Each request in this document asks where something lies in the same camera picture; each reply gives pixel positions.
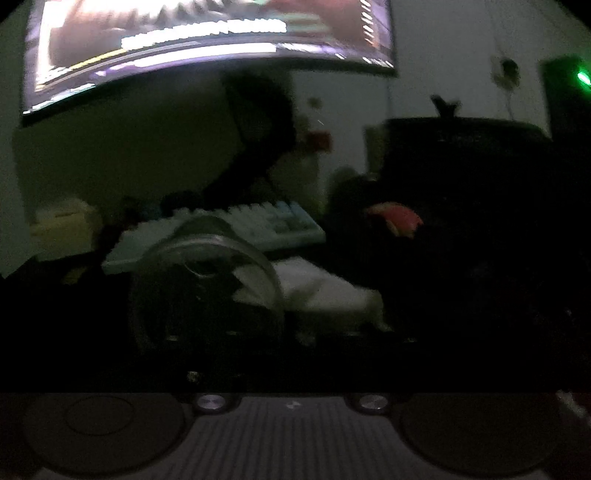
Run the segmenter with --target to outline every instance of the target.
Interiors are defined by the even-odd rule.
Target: computer monitor
[[[25,55],[25,116],[187,63],[394,71],[388,0],[34,0]]]

